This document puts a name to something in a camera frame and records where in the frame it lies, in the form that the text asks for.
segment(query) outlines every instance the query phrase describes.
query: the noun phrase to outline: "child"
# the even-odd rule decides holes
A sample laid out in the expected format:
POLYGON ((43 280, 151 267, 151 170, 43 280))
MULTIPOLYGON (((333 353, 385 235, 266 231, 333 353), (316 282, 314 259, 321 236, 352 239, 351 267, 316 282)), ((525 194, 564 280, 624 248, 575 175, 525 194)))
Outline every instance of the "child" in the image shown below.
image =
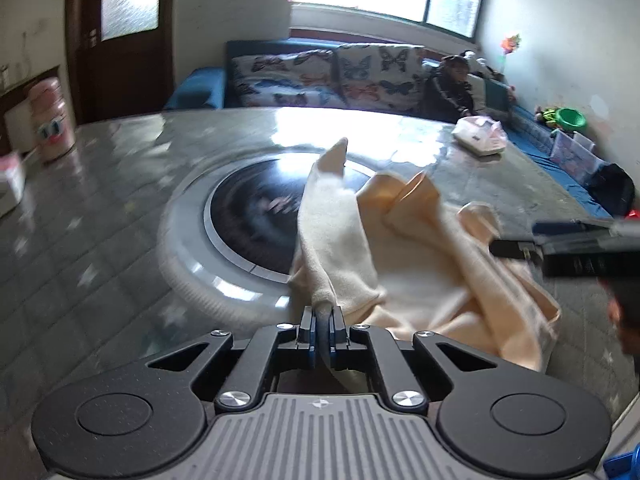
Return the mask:
POLYGON ((446 56, 424 83, 422 116, 425 119, 457 123, 474 114, 471 85, 466 82, 469 63, 462 56, 446 56))

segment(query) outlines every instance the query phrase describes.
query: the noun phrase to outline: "beige towel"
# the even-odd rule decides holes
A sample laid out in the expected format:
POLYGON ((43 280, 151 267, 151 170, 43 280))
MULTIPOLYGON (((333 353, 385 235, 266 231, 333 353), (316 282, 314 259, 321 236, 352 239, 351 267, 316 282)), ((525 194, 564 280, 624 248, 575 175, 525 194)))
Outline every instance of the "beige towel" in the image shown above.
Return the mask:
POLYGON ((498 260, 491 207, 441 203, 419 173, 410 182, 378 173, 354 194, 342 182, 347 140, 321 156, 298 214, 290 284, 300 301, 342 307, 410 340, 433 330, 532 370, 544 370, 559 306, 526 264, 498 260))

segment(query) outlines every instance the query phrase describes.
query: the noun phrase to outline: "pink bin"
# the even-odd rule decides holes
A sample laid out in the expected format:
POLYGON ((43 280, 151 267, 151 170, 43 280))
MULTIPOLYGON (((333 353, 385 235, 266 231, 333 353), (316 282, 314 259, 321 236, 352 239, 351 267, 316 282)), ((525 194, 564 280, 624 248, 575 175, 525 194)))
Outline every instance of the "pink bin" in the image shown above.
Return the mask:
POLYGON ((76 142, 66 113, 60 81, 52 77, 29 90, 31 123, 36 131, 42 160, 53 160, 68 152, 76 142))

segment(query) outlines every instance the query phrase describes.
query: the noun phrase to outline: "blue object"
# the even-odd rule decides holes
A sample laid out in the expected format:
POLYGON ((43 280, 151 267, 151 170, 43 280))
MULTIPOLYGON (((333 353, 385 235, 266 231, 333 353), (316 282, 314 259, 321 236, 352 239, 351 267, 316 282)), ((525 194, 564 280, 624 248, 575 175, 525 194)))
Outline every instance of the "blue object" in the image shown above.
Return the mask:
POLYGON ((164 110, 223 108, 226 73, 223 68, 205 67, 194 70, 164 105, 164 110))
POLYGON ((589 192, 572 179, 560 166, 553 162, 549 155, 537 149, 537 147, 525 139, 522 134, 507 127, 504 128, 504 131, 507 133, 509 140, 515 144, 521 152, 525 153, 531 160, 539 165, 540 168, 545 170, 568 194, 578 201, 589 215, 598 218, 611 218, 611 215, 591 197, 589 192))
POLYGON ((625 453, 613 458, 608 458, 602 464, 602 468, 609 480, 640 480, 638 457, 640 456, 640 444, 632 453, 625 453))
POLYGON ((509 102, 508 85, 495 79, 484 79, 484 105, 487 108, 508 112, 511 108, 509 102))

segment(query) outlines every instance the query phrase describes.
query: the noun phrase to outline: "window frame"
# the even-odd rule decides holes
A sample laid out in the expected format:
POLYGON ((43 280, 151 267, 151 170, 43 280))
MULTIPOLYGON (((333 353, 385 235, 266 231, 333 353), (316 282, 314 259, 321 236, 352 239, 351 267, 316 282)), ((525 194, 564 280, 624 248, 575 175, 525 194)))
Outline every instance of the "window frame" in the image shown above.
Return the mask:
POLYGON ((356 7, 341 7, 335 6, 331 4, 317 4, 315 2, 298 2, 295 0, 289 0, 292 4, 302 4, 302 5, 310 5, 317 7, 324 7, 327 9, 337 9, 337 10, 345 10, 347 12, 357 12, 363 14, 369 14, 371 16, 381 16, 383 18, 389 18, 393 20, 398 20, 400 22, 412 23, 414 25, 420 25, 424 28, 430 28, 431 30, 437 30, 438 32, 442 32, 443 34, 447 34, 449 36, 453 36, 454 38, 458 38, 459 40, 465 40, 470 43, 476 42, 476 36, 478 34, 478 21, 480 19, 480 15, 482 13, 482 4, 484 0, 480 0, 478 3, 478 13, 476 14, 476 20, 474 21, 473 34, 471 36, 464 36, 463 34, 459 34, 457 32, 453 32, 452 30, 448 30, 446 28, 439 27, 437 25, 433 25, 427 22, 427 16, 429 14, 429 6, 431 5, 431 0, 427 0, 424 3, 424 13, 422 14, 422 20, 420 22, 416 22, 415 20, 410 20, 409 18, 403 18, 402 16, 395 16, 393 14, 385 14, 384 12, 376 12, 375 10, 365 10, 365 9, 357 9, 356 7))

